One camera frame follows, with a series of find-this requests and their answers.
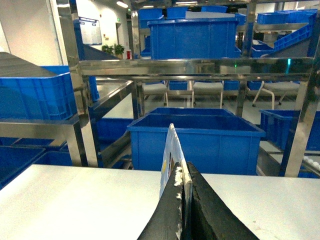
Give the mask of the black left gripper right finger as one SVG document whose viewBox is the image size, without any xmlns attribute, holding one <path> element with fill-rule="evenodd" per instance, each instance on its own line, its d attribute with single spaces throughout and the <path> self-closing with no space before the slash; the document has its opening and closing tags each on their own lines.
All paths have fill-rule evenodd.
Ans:
<svg viewBox="0 0 320 240">
<path fill-rule="evenodd" d="M 183 240 L 257 240 L 190 162 L 182 168 Z"/>
</svg>

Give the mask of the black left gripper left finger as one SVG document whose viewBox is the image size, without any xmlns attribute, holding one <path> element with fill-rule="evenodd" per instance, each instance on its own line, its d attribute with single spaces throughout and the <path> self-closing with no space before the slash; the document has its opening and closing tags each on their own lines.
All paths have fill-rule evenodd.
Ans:
<svg viewBox="0 0 320 240">
<path fill-rule="evenodd" d="M 182 237 L 183 192 L 182 167 L 176 163 L 139 240 L 179 240 Z"/>
</svg>

